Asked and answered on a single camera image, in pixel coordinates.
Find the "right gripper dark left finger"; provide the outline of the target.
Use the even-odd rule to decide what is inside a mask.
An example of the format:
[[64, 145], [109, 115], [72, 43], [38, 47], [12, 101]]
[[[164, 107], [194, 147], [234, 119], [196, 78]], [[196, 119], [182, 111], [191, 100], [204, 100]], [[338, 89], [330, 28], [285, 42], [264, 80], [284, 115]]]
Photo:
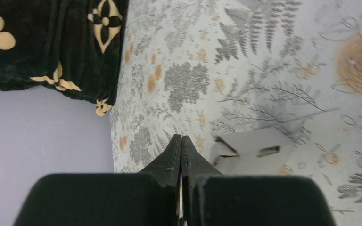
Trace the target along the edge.
[[177, 226], [181, 136], [137, 173], [49, 174], [31, 188], [16, 226]]

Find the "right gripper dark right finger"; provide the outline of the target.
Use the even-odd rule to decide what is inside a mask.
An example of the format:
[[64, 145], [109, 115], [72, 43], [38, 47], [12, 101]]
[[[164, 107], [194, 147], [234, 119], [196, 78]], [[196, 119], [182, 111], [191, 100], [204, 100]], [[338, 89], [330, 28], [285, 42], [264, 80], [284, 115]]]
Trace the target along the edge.
[[317, 184], [302, 176], [226, 176], [181, 139], [183, 218], [189, 226], [333, 226]]

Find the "white cardboard paper box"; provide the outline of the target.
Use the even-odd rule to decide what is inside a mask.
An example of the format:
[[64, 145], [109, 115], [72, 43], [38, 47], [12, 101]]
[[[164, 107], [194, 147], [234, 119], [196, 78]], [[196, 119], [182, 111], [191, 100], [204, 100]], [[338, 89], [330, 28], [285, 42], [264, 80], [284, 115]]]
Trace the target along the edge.
[[209, 162], [224, 175], [276, 175], [295, 142], [276, 128], [219, 135]]

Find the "floral patterned table cloth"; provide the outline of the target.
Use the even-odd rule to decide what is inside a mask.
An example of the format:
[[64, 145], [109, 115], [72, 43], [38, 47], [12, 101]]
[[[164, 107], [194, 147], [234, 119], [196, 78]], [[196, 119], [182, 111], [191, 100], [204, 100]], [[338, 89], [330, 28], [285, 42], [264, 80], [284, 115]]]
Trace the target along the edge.
[[110, 123], [121, 173], [173, 134], [236, 173], [216, 139], [275, 128], [291, 148], [246, 165], [310, 177], [338, 226], [362, 226], [362, 0], [132, 0]]

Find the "black floral plush blanket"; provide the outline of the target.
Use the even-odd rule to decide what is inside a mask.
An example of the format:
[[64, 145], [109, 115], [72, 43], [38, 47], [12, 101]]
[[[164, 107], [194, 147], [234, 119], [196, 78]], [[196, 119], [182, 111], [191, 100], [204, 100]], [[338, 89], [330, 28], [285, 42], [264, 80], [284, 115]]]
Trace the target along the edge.
[[126, 0], [0, 0], [0, 91], [44, 86], [115, 104]]

